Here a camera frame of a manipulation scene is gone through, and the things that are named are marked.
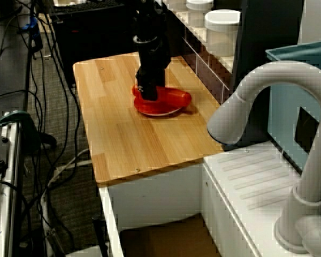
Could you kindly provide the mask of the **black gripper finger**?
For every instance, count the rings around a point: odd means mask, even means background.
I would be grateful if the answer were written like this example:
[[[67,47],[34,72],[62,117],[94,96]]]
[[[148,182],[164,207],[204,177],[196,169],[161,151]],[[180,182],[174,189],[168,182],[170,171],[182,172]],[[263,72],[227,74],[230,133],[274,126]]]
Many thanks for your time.
[[[139,79],[138,90],[143,100],[156,101],[158,99],[156,85],[151,79]]]

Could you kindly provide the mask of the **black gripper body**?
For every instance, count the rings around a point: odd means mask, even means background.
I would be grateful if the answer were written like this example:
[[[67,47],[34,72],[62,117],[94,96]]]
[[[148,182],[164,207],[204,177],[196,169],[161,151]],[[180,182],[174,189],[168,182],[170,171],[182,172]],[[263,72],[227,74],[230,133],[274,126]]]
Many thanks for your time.
[[[134,44],[137,46],[140,59],[140,67],[136,73],[138,85],[164,87],[165,69],[171,60],[167,36],[156,36],[151,40],[142,40],[135,36]]]

